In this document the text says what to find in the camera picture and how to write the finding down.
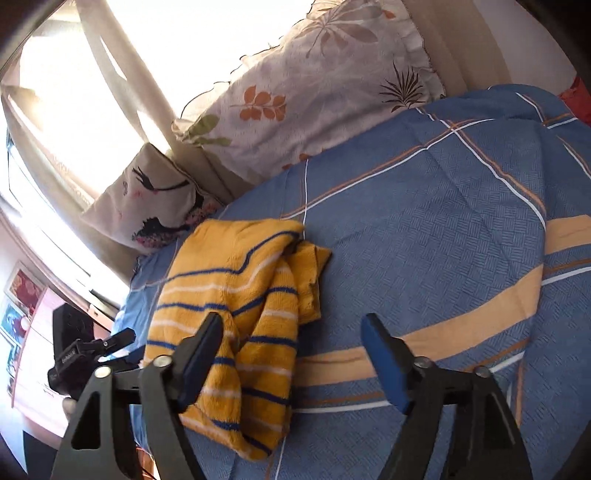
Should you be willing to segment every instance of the white stripe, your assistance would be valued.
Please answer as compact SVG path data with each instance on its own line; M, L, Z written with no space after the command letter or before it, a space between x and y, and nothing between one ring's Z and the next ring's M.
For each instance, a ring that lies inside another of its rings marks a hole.
M150 323L150 326L151 327L173 327L173 328L176 328L182 332L190 333L191 335L195 335L195 333L197 332L197 329L195 327L190 327L190 326L184 325L182 323L175 322L174 320L152 320L152 322ZM236 337L234 332L231 330L224 330L223 335L224 335L224 337L227 337L227 338L235 338Z
M389 405L390 402L388 400L382 400L358 405L345 405L343 407L295 408L294 413L339 413L342 411L370 410L372 408L389 407Z
M263 270L265 267L272 264L273 262L276 262L280 256L281 256L281 252L274 254L274 255L270 256L269 258L263 260L260 264L258 264L256 266L256 269L254 270L254 272L252 272L252 275L248 279L248 282L246 282L241 287L232 288L232 287L228 287L226 285L218 285L216 283L210 283L209 285L198 285L198 286L194 286L194 287L174 287L174 288L166 288L165 287L163 292L160 294L160 298L165 297L166 295L170 295L171 293L176 293L178 291L195 291L195 292L197 292L197 291L219 290L219 291L224 291L227 293L238 293L238 292L244 291L247 288L250 288L255 277L261 272L261 270Z
M306 226L306 214L308 213L308 160L306 159L306 169L304 171L304 191L306 193L306 197L304 199L304 220L302 221L302 224L304 225L304 227ZM303 237L304 240L306 240L306 229L304 228L304 232L303 232Z
M577 158L577 155L575 155L569 147L567 147L566 145L564 145L564 147L566 148L566 151L568 153L570 153L570 156L573 157L577 163L579 164L579 166L583 169L583 172L585 173L585 175L587 175L587 178L589 178L591 180L591 176L589 176L589 173L587 172L587 169L584 167L584 165L580 162L580 160Z
M581 273L585 273L588 271L591 271L591 267L579 268L578 270L573 270L572 272L562 273L560 275L556 275L555 277L550 277L546 278L545 280L542 280L542 285L549 285L551 283L554 283L555 281L564 280L565 278L573 277L574 275L579 275Z
M500 364L497 364L490 369L491 373L496 374L497 372L500 372L504 368L507 368L508 366L513 365L515 362L518 362L519 360L521 360L524 355L525 355L525 352L520 352L517 355L514 355L514 356L508 358L507 360L502 361Z
M507 388L507 405L509 405L509 409L511 408L511 394L513 390L513 383L509 384L509 388Z
M501 362L498 365L495 365L491 368L491 373L496 373L504 368L508 367L509 365L514 364L521 360L524 356L524 352L518 353L511 358L508 358L504 362ZM388 400L382 400L377 402L371 403L362 403L358 405L346 405L342 407L319 407L319 408L295 408L294 413L340 413L343 411L357 411L357 410L370 410L372 408L381 408L381 407L388 407L390 402Z
M471 151L471 152L474 154L474 156L475 156L475 157L478 159L478 161L479 161L480 163L482 163L482 164L483 164L483 165L484 165L486 168L488 168L488 169L489 169L489 170L492 172L492 174L493 174L493 175L494 175L494 176L495 176L495 177L496 177L498 180L500 180L501 182L503 182L503 183L504 183L504 184L507 186L507 188L508 188L508 189L509 189L511 192L513 192L513 194L514 194L514 195L516 195L516 196L517 196L517 197L519 197L521 200L523 200L523 201L524 201L524 202L525 202L525 203L526 203L526 204L527 204L527 205L528 205L528 206L529 206L529 207L530 207L530 208L533 210L533 212L534 212L534 213L535 213L535 214L538 216L538 218L540 219L540 222L542 223L542 226L544 227L544 230L546 230L546 222L545 222L545 220L544 220L544 217L542 216L542 214L541 214L541 213L538 211L538 209L537 209L536 207L534 207L534 205L533 205L533 204L532 204L532 203L531 203L531 202L530 202L530 201L529 201L527 198L525 198L525 197L524 197L524 196L523 196L521 193L519 193L517 190L515 190L515 189L514 189L514 188L511 186L511 184L509 184L509 182L508 182L508 181L506 181L506 180L505 180L504 178L502 178L502 177L499 177L499 176L497 175L497 173L495 172L495 169L494 169L494 168L492 168L492 166L490 166L490 165L489 165L487 162L485 162L485 161L484 161L484 160L483 160L483 159L480 157L480 155L478 155L478 154L476 153L476 151L474 151L474 149L473 149L473 148L472 148L470 145L468 145L468 144L466 143L466 141L465 141L465 140L462 138L462 136L461 136L461 135L460 135L460 134L457 132L457 130L455 130L454 128L452 128L452 127L450 127L449 125L447 125L447 124L446 124L446 123L445 123L443 120L439 120L439 121L440 121L440 122L441 122L443 125L445 125L446 127L448 127L448 128L451 128L451 129L452 129L452 133L455 133L455 134L456 134L456 136L457 136L457 137L460 139L460 141L461 141L461 142L462 142L462 143L463 143L463 144L466 146L466 148L467 148L468 150L470 150L470 151Z
M221 220L221 219L222 219L222 217L223 217L224 215L226 215L226 211L227 211L228 207L229 207L229 205L226 205L226 206L224 207L224 209L222 210L222 213L220 213L220 216L219 216L219 217L217 217L217 219L216 219L216 220Z
M240 398L240 392L234 390L220 390L219 388L203 387L201 393L205 393L210 397L221 397L221 398Z
M525 98L522 94L515 92L515 94L520 97L521 99L525 100L527 103L529 103L532 107L535 108L535 111L538 112L538 116L540 117L540 122L544 123L544 119L542 118L542 114L540 112L540 110L538 109L537 105L530 102L527 98Z
M279 471L281 470L281 461L283 460L283 451L285 450L285 440L286 437L283 437L283 444L281 444L281 453L279 455L279 463L277 464L277 471L275 472L275 480L279 478Z
M287 368L272 367L270 365L236 364L236 370L241 372L270 372L284 377L291 377L291 370Z
M560 125L569 124L569 123L574 122L574 121L577 121L577 120L578 120L578 118L576 118L576 117L575 118L569 118L568 120L565 120L564 122L560 122L559 124L554 124L551 127L548 127L548 130L550 130L551 128L554 128L554 127L559 127Z
M494 120L494 119L493 119L493 118L487 118L487 119L485 119L485 120L478 120L478 121L476 121L476 122L471 122L471 123L469 123L469 124L466 124L466 125L464 125L464 126L462 126L462 127L458 128L457 130L458 130L458 131L460 131L460 130L464 130L465 128L471 127L472 125L481 124L482 122L490 122L491 120ZM419 153L421 153L421 152L425 152L425 151L429 150L429 148L431 148L433 145L437 145L439 142L442 142L443 140L445 140L445 139L446 139L447 137L449 137L450 135L453 135L453 131L452 131L452 132L449 132L447 135L445 135L445 136L441 137L439 140L437 140L437 141L433 142L433 143L432 143L432 144L430 144L428 147L423 147L423 148L421 148L421 149L417 150L415 153L413 153L412 155L409 155L409 156L408 156L407 158L405 158L404 160L401 160L400 162L398 162L398 163L395 163L394 165L391 165L391 166L389 166L388 168L385 168L385 169L383 169L383 170L377 171L376 173L374 173L374 174L372 174L372 175L369 175L368 177L365 177L365 178L363 178L363 179L357 180L357 181L355 181L355 182L351 183L350 185L347 185L347 186L345 186L345 187L343 187L343 188L341 188L341 189L337 190L336 192L333 192L333 193L331 193L330 195L328 195L328 196L326 196L326 197L324 197L324 198L321 198L320 200L317 200L316 202L312 203L312 204L311 204L311 205L308 207L308 210L312 210L312 208L314 208L314 207L315 207L315 206L317 206L317 205L320 205L321 203L325 202L325 201L326 201L326 200L328 200L329 198L332 198L332 197L334 197L335 195L338 195L339 193L342 193L342 192L344 192L345 190L352 189L353 187L355 187L355 186L359 185L360 183L363 183L363 182L365 182L366 180L370 180L370 179L372 179L372 178L374 178L374 177L377 177L377 176L381 175L382 173L386 173L387 171L390 171L390 170L392 170L393 168L399 167L400 165L402 165L402 164L406 163L407 161L409 161L411 158L414 158L415 156L419 155ZM292 215L290 215L289 217L285 217L285 220L290 220L290 219L292 219L292 218L294 218L294 217L297 217L297 216L298 216L298 215L300 215L300 214L301 214L301 210L299 210L299 211L298 211L298 212L296 212L296 213L293 213L293 214L292 214Z
M285 310L263 310L261 317L282 317L288 320L298 319L295 313L286 312Z
M173 327L181 332L190 333L191 335L195 335L197 329L195 327L190 327L189 325L184 325L179 322L175 322L174 320L152 320L150 323L150 327Z
M269 430L273 430L273 432L279 432L279 433L283 432L283 425L268 423L268 422L258 419L256 417L251 417L250 415L243 416L242 418L247 419L249 421L253 421L254 423L258 423L259 425L263 425L264 427L268 428Z

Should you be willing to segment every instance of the bed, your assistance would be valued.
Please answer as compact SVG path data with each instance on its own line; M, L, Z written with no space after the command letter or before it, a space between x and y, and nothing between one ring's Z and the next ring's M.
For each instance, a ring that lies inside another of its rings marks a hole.
M377 477L403 417L359 348L368 312L416 355L490 367L534 478L552 478L591 419L590 134L553 95L496 86L404 112L218 211L297 219L333 255L322 318L300 333L286 441L253 463L188 430L207 478ZM185 237L139 260L114 330L136 331L130 348L146 343ZM439 477L451 413L426 478ZM139 408L133 419L149 449Z

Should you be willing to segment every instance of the floral pillowcase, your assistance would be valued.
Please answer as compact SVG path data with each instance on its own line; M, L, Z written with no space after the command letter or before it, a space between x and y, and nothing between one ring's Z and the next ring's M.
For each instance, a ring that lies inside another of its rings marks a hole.
M317 0L242 61L173 130L254 185L444 94L401 0Z
M82 219L116 242L149 254L220 207L171 160L145 144Z

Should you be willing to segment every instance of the yellow striped towel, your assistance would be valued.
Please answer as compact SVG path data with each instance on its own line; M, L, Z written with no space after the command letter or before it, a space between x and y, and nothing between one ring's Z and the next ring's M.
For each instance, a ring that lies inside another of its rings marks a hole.
M207 220L173 262L154 313L144 362L170 354L208 312L224 337L183 424L249 460L287 432L298 327L320 318L318 277L330 250L299 241L293 220Z

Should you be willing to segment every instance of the framed picture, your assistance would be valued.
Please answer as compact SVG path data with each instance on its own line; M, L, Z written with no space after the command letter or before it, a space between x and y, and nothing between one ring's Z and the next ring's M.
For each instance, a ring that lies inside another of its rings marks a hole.
M17 376L17 363L18 355L21 353L20 345L13 345L10 353L8 354L8 360L6 362L6 371L11 377Z
M0 308L0 333L11 343L22 345L29 319L10 299L4 298Z
M8 279L4 292L20 310L26 313L29 318L33 318L44 289L45 285L37 280L22 263L18 262Z

